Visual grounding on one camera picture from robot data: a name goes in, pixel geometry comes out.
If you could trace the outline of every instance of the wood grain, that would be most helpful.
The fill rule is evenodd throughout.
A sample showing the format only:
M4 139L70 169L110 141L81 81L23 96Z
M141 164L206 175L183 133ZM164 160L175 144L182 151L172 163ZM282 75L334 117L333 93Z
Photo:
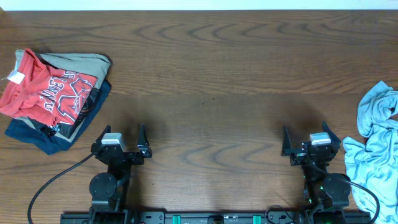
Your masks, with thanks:
M0 135L0 222L27 223L32 196L89 154L107 125L134 149L140 123L154 156L133 170L136 208L266 210L303 205L299 167L280 157L282 127L307 140L325 120L362 140L356 107L379 80L398 88L398 12L7 12L0 14L0 73L14 52L89 52L113 61L113 89L67 152L46 156ZM0 82L2 91L6 82ZM10 118L0 116L0 133ZM87 211L90 159L43 191L35 223ZM330 166L345 172L344 150ZM357 209L352 197L348 209Z

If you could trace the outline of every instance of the black cable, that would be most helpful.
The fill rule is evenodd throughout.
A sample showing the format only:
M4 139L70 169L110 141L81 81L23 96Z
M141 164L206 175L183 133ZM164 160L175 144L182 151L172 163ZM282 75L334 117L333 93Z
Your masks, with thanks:
M307 153L307 157L308 157L308 160L310 161L311 168L315 169L316 171L318 171L318 172L320 172L320 173L322 173L322 174L328 175L328 172L319 169L319 168L312 162L309 153ZM359 188L359 189L361 189L361 190L363 190L363 191L365 191L365 192L367 192L368 194L370 194L370 195L374 198L374 201L376 202L376 212L374 213L374 216L373 216L372 220L369 222L369 224L373 224L373 223L376 221L377 217L379 216L379 212L380 212L380 202L379 202L379 199L376 197L376 195L375 195L373 192L371 192L369 189L367 189L366 187L362 187L362 186L360 186L359 184L356 184L356 183L351 182L351 181L349 181L349 180L344 180L344 179L340 179L340 178L337 178L337 179L340 180L340 181L342 181L342 182L345 182L345 183L347 183L347 184L350 184L350 185L352 185L352 186L354 186L354 187L357 187L357 188Z
M267 209L267 211L266 211L266 218L267 218L268 222L270 222L271 224L275 224L273 221L269 220L269 217L268 217L268 211L269 211L269 209L272 208L272 207L279 207L279 208L281 208L282 211L284 211L284 212L286 213L286 215L292 220L292 222L290 222L290 223L295 223L293 217L291 217L291 216L286 212L285 208L282 207L282 206L280 206L280 205L271 205L271 206Z
M57 174L55 177L51 178L49 181L47 181L47 183L45 183L43 185L43 187L41 187L36 194L33 196L32 200L30 201L29 207L27 209L27 219L29 221L29 224L33 224L32 221L32 207L33 207L33 203L35 203L35 200L37 199L37 197L39 196L39 194L44 190L44 188L46 188L49 184L51 184L53 181L57 180L60 176L62 176L63 174L66 174L67 172L73 170L74 168L82 165L82 163L86 162L91 156L94 156L93 153L91 153L89 156L87 156L86 158L84 158L82 161L76 163L75 165L69 167L68 169L62 171L61 173Z

